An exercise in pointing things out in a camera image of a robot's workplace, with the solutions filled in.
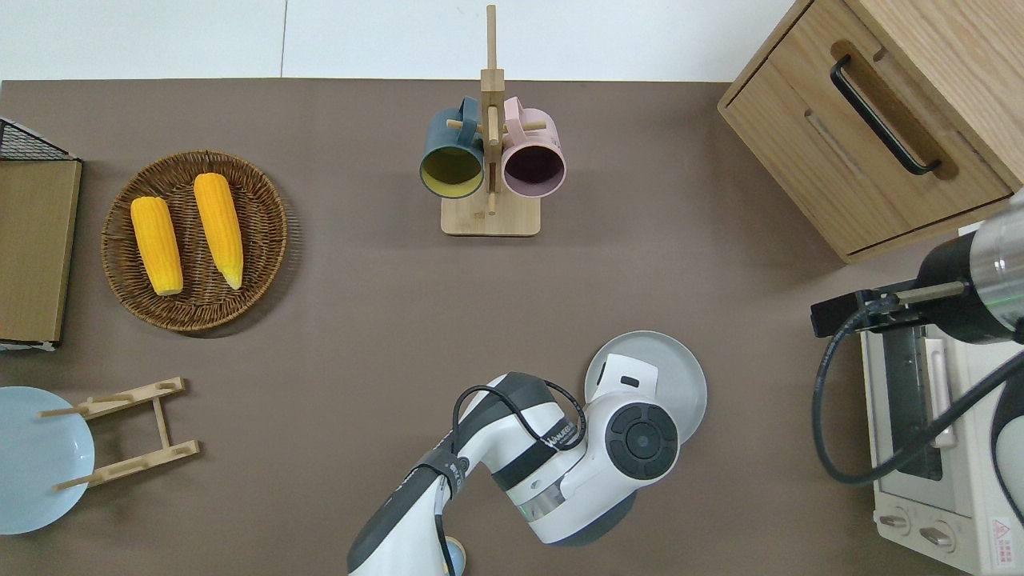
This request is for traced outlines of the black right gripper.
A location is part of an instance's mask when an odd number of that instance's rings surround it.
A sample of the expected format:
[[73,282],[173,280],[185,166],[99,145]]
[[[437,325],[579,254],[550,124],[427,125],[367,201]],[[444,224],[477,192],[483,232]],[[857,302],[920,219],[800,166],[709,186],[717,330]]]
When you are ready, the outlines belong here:
[[[879,300],[886,293],[896,293],[914,288],[914,280],[905,280],[870,290],[856,290],[837,298],[824,300],[810,306],[810,321],[816,337],[831,337],[852,314]],[[884,333],[887,331],[921,325],[918,311],[902,305],[898,310],[883,311],[863,320],[855,331]]]

